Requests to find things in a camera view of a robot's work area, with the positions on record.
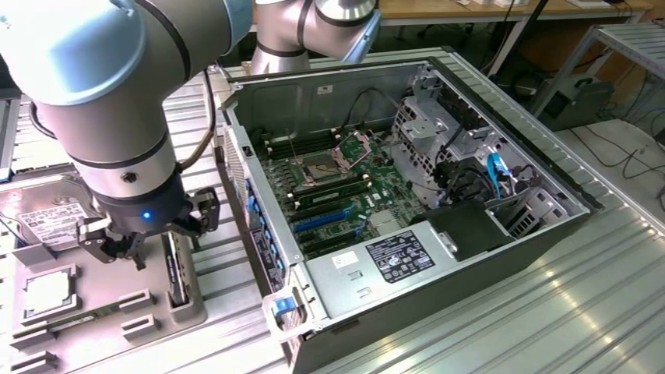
green circuit board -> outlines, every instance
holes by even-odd
[[[327,216],[327,214],[348,209],[348,218],[295,234],[300,249],[311,259],[358,242],[382,236],[392,228],[407,227],[412,218],[426,211],[426,207],[408,186],[408,181],[403,178],[395,166],[387,162],[390,155],[382,152],[380,145],[375,141],[370,141],[370,144],[360,141],[356,138],[355,130],[346,131],[343,139],[347,140],[343,142],[340,150],[348,162],[347,165],[356,162],[366,155],[367,147],[371,147],[371,153],[347,170],[340,168],[339,158],[335,158],[332,149],[300,154],[296,157],[280,160],[266,159],[262,161],[274,193],[287,217],[294,217],[295,214],[307,213],[314,209],[296,209],[295,199],[291,196],[294,191],[307,194],[308,189],[316,186],[328,185],[332,182],[358,180],[363,176],[370,177],[371,183],[363,181],[358,184],[363,188],[362,193],[358,193],[359,189],[355,185],[350,185],[335,189],[334,194],[324,193],[323,196],[311,194],[310,199],[303,198],[300,200],[316,204],[319,203],[318,199],[332,199],[332,204],[336,204],[338,209],[334,212],[314,215],[306,220],[292,222],[292,229],[303,222],[316,220]],[[379,216],[392,216],[394,220],[390,220],[390,226],[376,227],[376,218]],[[356,233],[352,240],[338,245],[320,245],[328,239],[340,238],[344,234],[347,234],[347,237],[352,236],[352,232]]]

robotic arm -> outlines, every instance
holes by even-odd
[[[258,6],[256,72],[307,67],[300,52],[298,64],[274,63],[294,48],[348,61],[366,57],[379,29],[375,0],[316,0],[316,6],[312,0],[268,2]],[[131,258],[142,268],[138,247],[146,237],[170,230],[199,236],[218,227],[215,190],[190,196],[183,188],[188,164],[176,160],[163,101],[230,52],[251,25],[251,0],[3,4],[0,52],[12,77],[107,215],[78,225],[80,246],[103,262]],[[267,39],[272,33],[280,40]]]

warning label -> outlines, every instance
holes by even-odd
[[[367,250],[388,283],[395,283],[435,266],[414,231],[406,231],[368,245]]]
[[[19,220],[50,246],[76,240],[76,222],[83,218],[87,213],[79,203],[19,215]]]

power supply label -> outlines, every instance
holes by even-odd
[[[367,246],[388,283],[395,283],[435,266],[414,231],[406,231]]]

blue latch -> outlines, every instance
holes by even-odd
[[[498,190],[498,198],[502,199],[502,186],[499,184],[499,172],[504,173],[508,176],[512,176],[511,171],[508,170],[507,164],[503,162],[502,156],[499,153],[491,153],[488,155],[488,174],[492,183],[495,184],[495,189]]]
[[[275,301],[274,313],[279,317],[288,312],[294,312],[298,308],[299,306],[295,304],[294,298],[282,298]]]

